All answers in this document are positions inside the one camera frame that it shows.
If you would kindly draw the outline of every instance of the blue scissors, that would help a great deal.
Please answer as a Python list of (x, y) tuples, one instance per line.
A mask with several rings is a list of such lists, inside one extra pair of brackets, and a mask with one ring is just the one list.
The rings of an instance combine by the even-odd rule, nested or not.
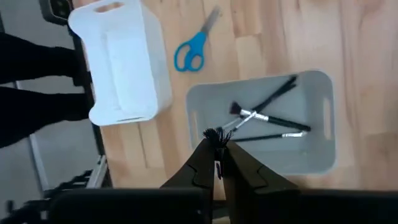
[[(207, 17), (205, 25), (203, 25), (201, 30), (192, 39), (182, 43), (177, 48), (174, 54), (174, 67), (177, 71), (185, 72), (188, 70), (191, 72), (197, 72), (203, 67), (203, 65), (205, 64), (205, 56), (203, 55), (203, 48), (205, 46), (206, 37), (210, 29), (213, 27), (215, 21), (217, 20), (219, 13), (220, 13), (220, 8), (216, 6), (212, 10), (211, 14)], [(190, 49), (184, 58), (183, 67), (179, 67), (178, 54), (180, 53), (180, 50), (183, 49), (184, 47), (189, 47)], [(200, 57), (200, 65), (197, 68), (192, 66), (192, 62), (195, 57)]]

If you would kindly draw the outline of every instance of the black bristles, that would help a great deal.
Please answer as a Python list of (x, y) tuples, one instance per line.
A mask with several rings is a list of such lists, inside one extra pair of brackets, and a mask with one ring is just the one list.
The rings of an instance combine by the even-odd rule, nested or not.
[(242, 107), (237, 102), (232, 102), (231, 107), (229, 109), (230, 114), (240, 115)]
[(210, 144), (217, 149), (225, 148), (227, 142), (231, 139), (232, 134), (232, 131), (226, 132), (222, 128), (217, 128), (217, 130), (209, 128), (203, 132), (204, 137), (207, 138), (207, 140), (210, 141)]

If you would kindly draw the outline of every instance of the white plastic bin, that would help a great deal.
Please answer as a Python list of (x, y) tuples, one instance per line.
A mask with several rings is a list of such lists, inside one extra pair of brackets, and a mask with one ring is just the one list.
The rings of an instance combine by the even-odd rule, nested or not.
[(86, 49), (97, 125), (152, 119), (172, 101), (162, 28), (140, 0), (101, 0), (75, 9), (71, 29)]
[[(235, 119), (228, 113), (233, 101), (252, 108), (264, 101), (289, 78), (265, 77), (192, 87), (187, 95), (187, 113), (192, 148), (206, 128), (215, 128)], [(281, 138), (240, 142), (257, 160), (283, 175), (321, 174), (336, 160), (332, 81), (325, 73), (313, 70), (298, 73), (297, 87), (272, 102), (264, 114), (311, 126), (302, 138)], [(294, 132), (296, 130), (251, 119), (233, 138), (246, 138)]]

